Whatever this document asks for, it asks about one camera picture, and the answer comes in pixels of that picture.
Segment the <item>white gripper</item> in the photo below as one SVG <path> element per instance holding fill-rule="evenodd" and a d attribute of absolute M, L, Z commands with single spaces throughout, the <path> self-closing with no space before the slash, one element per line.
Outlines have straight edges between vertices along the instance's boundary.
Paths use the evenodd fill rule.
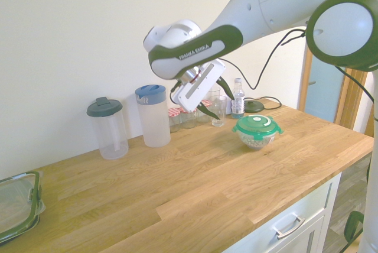
<path fill-rule="evenodd" d="M 181 85 L 172 95 L 173 102 L 180 105 L 186 112 L 193 112 L 198 107 L 198 110 L 202 113 L 214 119 L 219 119 L 219 117 L 210 111 L 201 101 L 215 83 L 224 90 L 225 94 L 231 100 L 234 100 L 229 85 L 221 76 L 225 69 L 224 63 L 218 59 L 202 65 L 199 76 L 192 82 Z"/>

